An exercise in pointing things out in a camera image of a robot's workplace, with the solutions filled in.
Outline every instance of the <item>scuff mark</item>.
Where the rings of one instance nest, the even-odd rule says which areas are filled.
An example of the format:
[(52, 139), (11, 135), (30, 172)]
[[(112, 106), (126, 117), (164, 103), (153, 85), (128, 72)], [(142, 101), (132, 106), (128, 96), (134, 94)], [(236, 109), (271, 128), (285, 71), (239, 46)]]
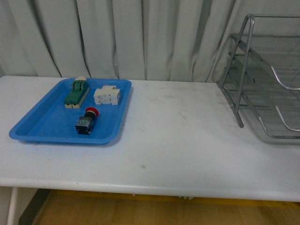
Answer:
[(178, 114), (179, 114), (184, 120), (187, 120), (187, 116), (182, 115), (181, 112), (178, 112)]

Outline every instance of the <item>green circuit breaker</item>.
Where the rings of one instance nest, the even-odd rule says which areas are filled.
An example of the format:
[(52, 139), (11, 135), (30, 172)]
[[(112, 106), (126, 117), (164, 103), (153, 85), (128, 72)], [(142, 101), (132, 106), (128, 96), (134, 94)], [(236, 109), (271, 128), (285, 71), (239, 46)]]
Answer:
[(89, 93), (89, 86), (86, 78), (78, 77), (71, 84), (71, 91), (64, 100), (66, 108), (80, 108), (84, 99)]

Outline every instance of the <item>wire shelf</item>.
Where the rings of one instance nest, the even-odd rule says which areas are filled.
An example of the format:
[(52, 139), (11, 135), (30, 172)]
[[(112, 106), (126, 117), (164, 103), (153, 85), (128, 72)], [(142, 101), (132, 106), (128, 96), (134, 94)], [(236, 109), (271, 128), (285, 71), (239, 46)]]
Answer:
[(270, 137), (300, 138), (300, 35), (254, 35), (255, 17), (247, 15), (240, 33), (231, 35), (235, 46), (218, 86), (241, 128), (239, 109), (249, 108)]

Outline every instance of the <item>metal frame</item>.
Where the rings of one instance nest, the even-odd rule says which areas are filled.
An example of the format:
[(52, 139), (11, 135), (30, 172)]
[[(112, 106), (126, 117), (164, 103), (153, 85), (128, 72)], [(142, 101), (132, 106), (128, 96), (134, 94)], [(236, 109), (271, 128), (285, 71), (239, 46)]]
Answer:
[[(235, 40), (235, 45), (234, 45), (234, 48), (233, 48), (232, 52), (230, 53), (230, 60), (229, 60), (227, 68), (225, 69), (223, 79), (217, 84), (218, 84), (219, 88), (222, 90), (222, 92), (224, 93), (227, 101), (229, 102), (229, 104), (232, 108), (233, 114), (235, 115), (235, 117), (237, 119), (238, 125), (241, 128), (244, 127), (244, 124), (241, 120), (239, 109), (240, 109), (240, 106), (241, 106), (241, 98), (243, 97), (243, 99), (246, 102), (247, 106), (254, 113), (256, 118), (259, 120), (259, 122), (263, 126), (263, 129), (265, 130), (265, 132), (269, 136), (274, 137), (274, 138), (300, 138), (300, 129), (290, 127), (286, 123), (285, 117), (283, 116), (282, 112), (279, 109), (280, 107), (276, 103), (272, 102), (271, 98), (267, 94), (265, 94), (265, 91), (259, 85), (254, 85), (255, 88), (257, 89), (257, 91), (260, 92), (262, 97), (266, 100), (266, 102), (268, 102), (268, 105), (271, 105), (269, 110), (271, 110), (271, 108), (274, 108), (274, 111), (277, 112), (278, 117), (281, 119), (282, 125), (285, 126), (285, 128), (287, 130), (290, 130), (290, 133), (283, 132), (284, 135), (275, 135), (275, 136), (270, 135), (268, 133), (268, 130), (267, 130), (264, 122), (263, 122), (263, 119), (261, 118), (258, 111), (255, 109), (255, 105), (250, 101), (250, 99), (247, 96), (247, 93), (245, 93), (245, 90), (244, 90), (245, 78), (246, 78), (246, 76), (251, 77), (251, 74), (249, 74), (249, 71), (247, 71), (249, 57), (251, 59), (253, 59), (256, 63), (259, 63), (259, 65), (262, 68), (264, 68), (264, 70), (266, 71), (267, 74), (273, 74), (274, 78), (277, 81), (277, 84), (279, 84), (285, 90), (293, 91), (293, 92), (300, 90), (300, 87), (289, 87), (289, 86), (285, 85), (280, 80), (280, 78), (278, 77), (278, 74), (276, 73), (274, 67), (267, 60), (264, 60), (264, 58), (262, 58), (261, 55), (258, 52), (256, 52), (255, 50), (250, 48), (252, 38), (253, 38), (253, 36), (256, 36), (256, 35), (253, 34), (254, 25), (255, 25), (255, 18), (256, 17), (264, 17), (264, 18), (300, 18), (299, 15), (252, 15), (252, 14), (248, 14), (245, 17), (244, 21), (243, 21), (240, 32), (238, 34), (232, 34), (232, 36), (231, 36), (231, 38)], [(246, 25), (247, 25), (248, 22), (250, 24), (249, 24), (248, 34), (247, 34), (247, 42), (245, 43), (244, 41), (242, 41), (242, 37), (244, 36), (244, 31), (245, 31), (245, 28), (246, 28)], [(285, 36), (285, 35), (258, 35), (258, 36), (260, 36), (260, 37), (264, 37), (264, 36), (266, 36), (266, 37), (291, 37), (291, 36)], [(226, 82), (226, 79), (229, 75), (229, 72), (230, 72), (230, 69), (232, 67), (233, 61), (236, 60), (235, 56), (236, 56), (236, 52), (237, 52), (238, 48), (240, 48), (244, 52), (244, 55), (243, 55), (244, 59), (243, 59), (243, 62), (240, 62), (240, 69), (241, 69), (241, 74), (240, 74), (240, 78), (239, 78), (240, 80), (239, 80), (239, 82), (238, 81), (233, 81), (233, 84), (236, 87), (236, 92), (237, 92), (237, 97), (235, 97), (235, 101), (234, 101), (231, 94), (225, 88), (225, 82)]]

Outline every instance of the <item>white table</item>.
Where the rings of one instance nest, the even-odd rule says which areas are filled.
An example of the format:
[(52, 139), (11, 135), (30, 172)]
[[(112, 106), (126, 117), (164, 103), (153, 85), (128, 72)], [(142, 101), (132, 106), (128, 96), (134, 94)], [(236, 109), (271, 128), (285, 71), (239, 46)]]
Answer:
[(268, 138), (252, 114), (240, 128), (214, 83), (132, 81), (107, 145), (10, 139), (60, 80), (0, 78), (0, 186), (300, 202), (300, 142)]

